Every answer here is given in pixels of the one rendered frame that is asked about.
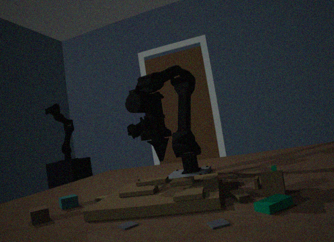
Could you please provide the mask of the tan wooden puzzle board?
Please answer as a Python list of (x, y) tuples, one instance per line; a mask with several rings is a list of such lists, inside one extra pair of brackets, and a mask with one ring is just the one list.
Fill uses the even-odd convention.
[(218, 173), (137, 181), (126, 184), (85, 209), (84, 220), (124, 219), (221, 208)]

